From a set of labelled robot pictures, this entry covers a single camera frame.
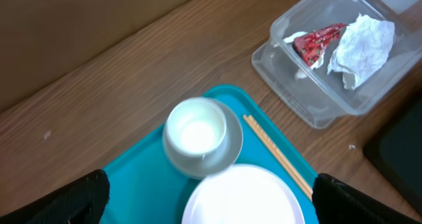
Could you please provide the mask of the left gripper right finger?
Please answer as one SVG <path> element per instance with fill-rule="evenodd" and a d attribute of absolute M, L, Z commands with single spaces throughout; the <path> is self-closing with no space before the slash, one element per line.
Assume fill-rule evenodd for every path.
<path fill-rule="evenodd" d="M 320 224 L 421 224 L 326 173 L 314 181 L 312 203 Z"/>

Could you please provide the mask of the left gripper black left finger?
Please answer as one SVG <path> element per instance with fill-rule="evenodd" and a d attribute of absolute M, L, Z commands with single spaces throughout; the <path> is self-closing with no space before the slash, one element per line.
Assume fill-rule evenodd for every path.
<path fill-rule="evenodd" d="M 106 172 L 91 173 L 7 215 L 1 224 L 99 224 L 109 201 Z"/>

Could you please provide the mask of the large white plate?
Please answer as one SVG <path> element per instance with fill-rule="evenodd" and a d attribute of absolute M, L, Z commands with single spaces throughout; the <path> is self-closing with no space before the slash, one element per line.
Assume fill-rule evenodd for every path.
<path fill-rule="evenodd" d="M 304 223 L 289 186 L 267 169 L 237 164 L 209 176 L 191 194 L 182 224 Z"/>

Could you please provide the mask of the grey ceramic bowl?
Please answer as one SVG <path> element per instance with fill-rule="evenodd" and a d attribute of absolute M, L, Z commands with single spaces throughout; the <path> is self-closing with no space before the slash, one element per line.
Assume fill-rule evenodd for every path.
<path fill-rule="evenodd" d="M 243 145 L 243 129 L 237 115 L 224 103 L 212 98 L 206 99 L 217 103 L 227 119 L 226 137 L 217 150 L 204 157 L 185 157 L 170 148 L 163 129 L 163 143 L 167 158 L 182 174 L 194 179 L 203 179 L 231 166 L 239 157 Z"/>

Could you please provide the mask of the white paper cup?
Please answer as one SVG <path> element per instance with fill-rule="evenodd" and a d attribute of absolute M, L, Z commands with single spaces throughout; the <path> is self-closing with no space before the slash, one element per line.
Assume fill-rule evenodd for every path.
<path fill-rule="evenodd" d="M 169 114 L 164 134 L 170 148 L 185 157 L 204 157 L 222 145 L 227 119 L 211 99 L 190 98 L 178 103 Z"/>

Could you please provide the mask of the large white tissue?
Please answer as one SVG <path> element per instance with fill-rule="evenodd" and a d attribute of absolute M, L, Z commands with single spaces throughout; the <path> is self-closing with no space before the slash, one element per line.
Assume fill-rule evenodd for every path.
<path fill-rule="evenodd" d="M 394 35 L 393 22 L 360 14 L 346 27 L 330 58 L 327 73 L 342 73 L 347 90 L 360 87 L 387 61 Z"/>

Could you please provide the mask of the red snack wrapper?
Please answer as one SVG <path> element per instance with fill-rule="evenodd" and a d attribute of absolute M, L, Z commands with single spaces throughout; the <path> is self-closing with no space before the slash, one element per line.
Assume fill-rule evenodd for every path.
<path fill-rule="evenodd" d="M 299 36 L 293 40 L 293 48 L 307 66 L 314 65 L 333 40 L 338 40 L 347 24 L 336 23 L 326 28 Z"/>

